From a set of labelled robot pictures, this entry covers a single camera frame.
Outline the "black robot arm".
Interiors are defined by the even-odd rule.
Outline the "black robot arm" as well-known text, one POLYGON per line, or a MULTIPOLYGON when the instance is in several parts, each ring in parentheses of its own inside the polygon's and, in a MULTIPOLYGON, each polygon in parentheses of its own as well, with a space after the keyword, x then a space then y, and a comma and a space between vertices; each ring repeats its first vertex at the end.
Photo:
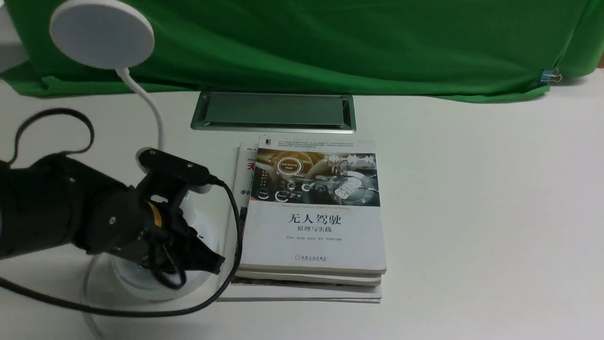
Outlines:
POLYGON ((157 149, 136 159, 145 176, 135 187, 66 156, 2 170, 1 258, 72 244, 147 269, 218 274, 224 256, 203 243, 181 209, 190 189, 217 178, 157 149))

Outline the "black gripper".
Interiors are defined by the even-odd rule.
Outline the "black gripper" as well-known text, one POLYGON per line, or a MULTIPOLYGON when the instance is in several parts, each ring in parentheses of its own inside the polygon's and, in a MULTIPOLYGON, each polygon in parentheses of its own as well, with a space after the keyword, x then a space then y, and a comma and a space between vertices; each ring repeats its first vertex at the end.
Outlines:
POLYGON ((202 271, 218 275, 225 257, 211 250, 185 218, 187 187, 137 187, 138 213, 124 259, 161 274, 202 271))

